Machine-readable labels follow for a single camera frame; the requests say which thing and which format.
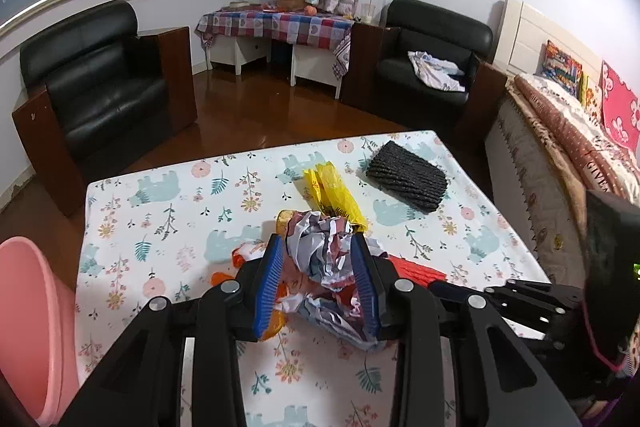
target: pink pillow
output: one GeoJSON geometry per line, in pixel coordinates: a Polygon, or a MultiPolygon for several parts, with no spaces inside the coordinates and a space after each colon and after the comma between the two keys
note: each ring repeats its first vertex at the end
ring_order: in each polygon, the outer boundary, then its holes
{"type": "Polygon", "coordinates": [[[602,61],[602,116],[611,139],[635,155],[640,137],[638,97],[620,76],[602,61]]]}

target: yellow plastic bag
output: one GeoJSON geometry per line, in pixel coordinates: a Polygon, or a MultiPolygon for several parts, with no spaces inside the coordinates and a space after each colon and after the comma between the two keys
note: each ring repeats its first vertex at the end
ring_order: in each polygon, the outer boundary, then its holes
{"type": "Polygon", "coordinates": [[[331,162],[316,165],[316,170],[303,171],[311,197],[321,212],[328,216],[344,216],[358,232],[367,230],[367,220],[331,162]]]}

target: wooden armrest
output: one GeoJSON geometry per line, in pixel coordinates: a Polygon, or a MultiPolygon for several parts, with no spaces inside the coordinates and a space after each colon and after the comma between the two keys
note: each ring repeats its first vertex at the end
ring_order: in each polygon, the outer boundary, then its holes
{"type": "Polygon", "coordinates": [[[73,214],[84,203],[86,183],[66,147],[47,89],[32,90],[12,116],[38,178],[60,211],[73,214]]]}
{"type": "Polygon", "coordinates": [[[373,110],[373,81],[385,29],[355,23],[351,28],[349,71],[344,75],[340,101],[364,111],[373,110]]]}
{"type": "Polygon", "coordinates": [[[193,92],[191,42],[187,26],[139,32],[138,39],[158,49],[162,77],[169,92],[169,112],[174,132],[196,121],[198,112],[193,92]]]}
{"type": "Polygon", "coordinates": [[[477,150],[484,144],[484,138],[498,115],[506,83],[505,73],[480,61],[465,110],[453,131],[454,143],[467,150],[477,150]]]}

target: black scrubbing pad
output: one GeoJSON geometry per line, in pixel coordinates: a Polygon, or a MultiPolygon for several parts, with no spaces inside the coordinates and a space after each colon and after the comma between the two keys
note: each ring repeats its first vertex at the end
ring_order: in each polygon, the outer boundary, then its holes
{"type": "Polygon", "coordinates": [[[393,141],[382,146],[366,174],[425,214],[437,209],[447,190],[444,172],[393,141]]]}

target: pink bucket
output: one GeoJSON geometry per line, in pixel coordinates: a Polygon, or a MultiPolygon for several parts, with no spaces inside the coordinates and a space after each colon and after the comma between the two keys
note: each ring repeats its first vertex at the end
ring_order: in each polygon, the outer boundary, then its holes
{"type": "Polygon", "coordinates": [[[39,425],[58,422],[78,391],[74,294],[33,241],[0,245],[0,370],[39,425]]]}

